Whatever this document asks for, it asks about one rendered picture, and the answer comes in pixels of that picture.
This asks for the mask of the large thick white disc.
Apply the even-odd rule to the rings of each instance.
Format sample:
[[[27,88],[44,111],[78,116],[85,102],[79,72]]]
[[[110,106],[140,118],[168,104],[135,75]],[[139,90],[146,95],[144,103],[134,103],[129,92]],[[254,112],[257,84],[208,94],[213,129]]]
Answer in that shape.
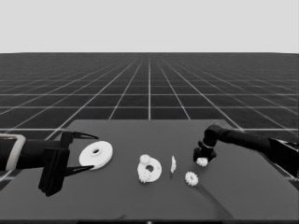
[[[107,141],[97,141],[86,146],[78,161],[82,166],[92,165],[93,170],[105,166],[113,156],[113,147]]]

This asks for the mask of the white round carrier with pins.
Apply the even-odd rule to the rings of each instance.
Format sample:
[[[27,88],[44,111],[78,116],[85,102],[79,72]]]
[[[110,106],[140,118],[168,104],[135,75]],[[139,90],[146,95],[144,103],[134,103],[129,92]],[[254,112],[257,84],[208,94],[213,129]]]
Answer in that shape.
[[[139,177],[139,173],[141,171],[148,170],[147,169],[148,166],[152,167],[152,171],[149,170],[150,171],[150,180],[147,183],[157,181],[162,174],[162,165],[160,164],[159,161],[157,161],[154,158],[150,158],[150,162],[147,165],[144,165],[141,162],[138,164],[138,166],[137,166],[138,177]]]

